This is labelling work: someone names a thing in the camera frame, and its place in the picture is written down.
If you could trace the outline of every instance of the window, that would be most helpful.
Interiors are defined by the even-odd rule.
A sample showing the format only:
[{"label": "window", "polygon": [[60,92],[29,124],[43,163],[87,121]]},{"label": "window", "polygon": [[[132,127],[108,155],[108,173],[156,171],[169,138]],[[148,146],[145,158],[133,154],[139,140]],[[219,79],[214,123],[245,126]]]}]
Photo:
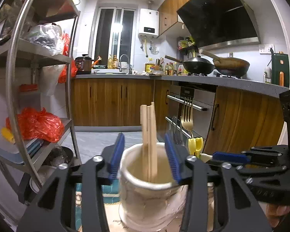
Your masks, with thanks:
[{"label": "window", "polygon": [[117,55],[119,59],[122,54],[127,54],[131,60],[134,13],[133,9],[99,9],[92,50],[95,60],[98,56],[102,58],[99,65],[107,66],[109,55]]}]

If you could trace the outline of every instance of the chopstick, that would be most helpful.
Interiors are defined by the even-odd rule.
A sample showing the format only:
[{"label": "chopstick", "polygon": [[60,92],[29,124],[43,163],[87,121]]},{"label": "chopstick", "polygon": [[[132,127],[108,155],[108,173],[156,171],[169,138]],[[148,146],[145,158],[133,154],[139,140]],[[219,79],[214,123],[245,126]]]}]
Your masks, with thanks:
[{"label": "chopstick", "polygon": [[141,105],[140,107],[142,125],[142,168],[143,179],[153,182],[158,174],[157,157],[157,127],[155,118],[154,102],[150,106]]}]

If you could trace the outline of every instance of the wall outlet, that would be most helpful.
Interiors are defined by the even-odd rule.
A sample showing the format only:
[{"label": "wall outlet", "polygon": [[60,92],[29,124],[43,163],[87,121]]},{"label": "wall outlet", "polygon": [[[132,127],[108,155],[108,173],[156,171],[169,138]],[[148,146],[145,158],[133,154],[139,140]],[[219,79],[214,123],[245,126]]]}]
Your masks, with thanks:
[{"label": "wall outlet", "polygon": [[260,54],[271,54],[271,51],[270,51],[271,48],[275,52],[275,46],[273,44],[260,44],[259,45],[259,53]]}]

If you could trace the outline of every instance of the wok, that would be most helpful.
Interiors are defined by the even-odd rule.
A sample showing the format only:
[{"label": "wok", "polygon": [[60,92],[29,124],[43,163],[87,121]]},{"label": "wok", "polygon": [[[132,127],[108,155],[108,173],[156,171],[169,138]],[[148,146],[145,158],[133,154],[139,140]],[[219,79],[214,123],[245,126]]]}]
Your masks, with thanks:
[{"label": "wok", "polygon": [[199,53],[211,57],[215,68],[223,75],[241,78],[249,69],[249,62],[235,57],[218,57],[206,50],[200,49]]},{"label": "wok", "polygon": [[183,64],[185,70],[189,73],[207,75],[212,73],[215,68],[215,66],[209,60],[201,58],[201,56],[190,58],[185,62],[169,55],[165,55],[165,58]]}]

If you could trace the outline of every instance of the shelving unit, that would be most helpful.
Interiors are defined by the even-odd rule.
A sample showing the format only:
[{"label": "shelving unit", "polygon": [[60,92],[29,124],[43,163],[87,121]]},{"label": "shelving unit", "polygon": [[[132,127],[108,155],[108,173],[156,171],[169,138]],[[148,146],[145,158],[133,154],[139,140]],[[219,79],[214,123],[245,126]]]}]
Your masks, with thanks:
[{"label": "shelving unit", "polygon": [[[66,19],[74,19],[72,33],[70,37],[69,57],[64,55],[52,56],[50,51],[42,46],[32,44],[26,40],[21,39],[21,32],[29,12],[33,6],[35,8],[35,20],[39,24],[46,22],[55,22]],[[10,40],[4,45],[0,46],[0,67],[5,67],[5,82],[6,82],[6,101],[9,113],[12,133],[14,135],[16,146],[22,156],[23,164],[16,164],[2,156],[0,156],[0,170],[7,179],[8,183],[16,193],[19,193],[21,186],[18,186],[9,173],[6,165],[25,172],[24,175],[30,175],[33,181],[39,188],[42,186],[42,181],[37,173],[51,150],[56,146],[56,143],[44,141],[43,145],[31,158],[28,154],[24,140],[22,139],[17,121],[17,102],[13,94],[15,87],[15,67],[32,67],[34,64],[38,67],[52,66],[58,64],[67,64],[67,82],[66,82],[66,103],[67,103],[67,118],[62,118],[66,132],[71,131],[72,142],[74,146],[75,157],[73,164],[81,164],[78,146],[76,142],[76,135],[71,112],[71,61],[73,53],[73,45],[75,40],[76,27],[78,23],[79,11],[76,9],[72,0],[25,0],[22,8],[18,14],[13,33]]]}]

